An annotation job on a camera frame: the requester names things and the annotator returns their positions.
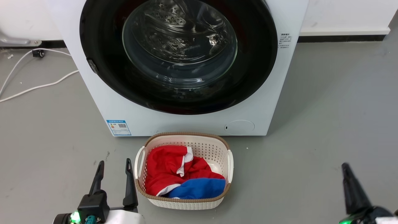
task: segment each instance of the green light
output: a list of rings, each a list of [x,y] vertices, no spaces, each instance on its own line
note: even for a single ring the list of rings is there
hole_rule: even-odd
[[[74,212],[70,215],[70,222],[80,223],[80,215],[78,212]]]

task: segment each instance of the white cable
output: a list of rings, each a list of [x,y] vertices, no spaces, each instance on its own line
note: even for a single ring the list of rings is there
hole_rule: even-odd
[[[79,70],[73,71],[73,72],[71,72],[71,73],[65,75],[62,79],[60,79],[60,80],[58,80],[58,81],[56,81],[56,82],[54,82],[54,83],[49,83],[49,84],[45,84],[45,85],[42,85],[42,86],[36,86],[36,87],[30,88],[30,89],[27,89],[27,90],[25,90],[25,91],[23,91],[23,92],[20,92],[20,93],[18,93],[18,94],[15,94],[15,95],[13,95],[13,96],[10,96],[10,97],[7,97],[7,98],[5,98],[5,99],[3,99],[3,100],[0,100],[0,103],[1,103],[1,102],[4,102],[4,101],[6,101],[6,100],[12,99],[12,98],[14,98],[14,97],[20,96],[20,95],[22,95],[22,94],[24,94],[24,93],[30,92],[30,91],[32,91],[32,90],[34,90],[34,89],[37,89],[37,88],[43,88],[43,87],[46,87],[46,86],[52,86],[52,85],[58,84],[58,83],[60,83],[62,80],[66,79],[66,78],[68,78],[69,76],[71,76],[71,75],[73,75],[73,74],[75,74],[75,73],[78,73],[78,72],[79,72]]]
[[[15,68],[17,67],[17,65],[22,61],[22,59],[24,59],[24,57],[26,57],[26,56],[27,56],[28,54],[30,54],[32,51],[36,51],[36,50],[53,51],[53,52],[58,52],[58,53],[62,53],[62,54],[64,54],[64,55],[69,55],[69,56],[71,56],[70,54],[65,53],[65,52],[62,52],[62,51],[56,51],[56,50],[46,49],[46,48],[35,48],[35,49],[30,50],[30,51],[27,52],[24,56],[22,56],[21,59],[19,59],[19,61],[15,64],[14,68],[13,68],[13,69],[11,70],[11,72],[8,74],[8,76],[7,76],[7,78],[6,78],[6,81],[5,81],[4,84],[3,84],[3,87],[1,87],[1,89],[0,89],[0,96],[1,96],[1,94],[3,93],[3,90],[5,89],[5,87],[6,87],[6,85],[7,85],[7,81],[8,81],[8,79],[10,78],[12,72],[13,72],[13,71],[15,70]]]

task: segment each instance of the wall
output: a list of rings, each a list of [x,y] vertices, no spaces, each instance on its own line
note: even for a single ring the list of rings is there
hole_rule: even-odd
[[[398,0],[310,0],[301,35],[388,34]],[[62,39],[45,0],[0,0],[0,29],[8,36]]]

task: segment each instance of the metal bracket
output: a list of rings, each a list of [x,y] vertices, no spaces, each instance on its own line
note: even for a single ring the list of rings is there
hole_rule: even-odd
[[[9,37],[0,30],[0,47],[37,47],[41,40],[29,40]]]

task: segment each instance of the washing machine door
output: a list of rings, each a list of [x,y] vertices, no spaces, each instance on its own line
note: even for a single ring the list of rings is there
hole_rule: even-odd
[[[263,0],[87,0],[80,36],[114,91],[173,114],[245,100],[269,76],[278,44]]]

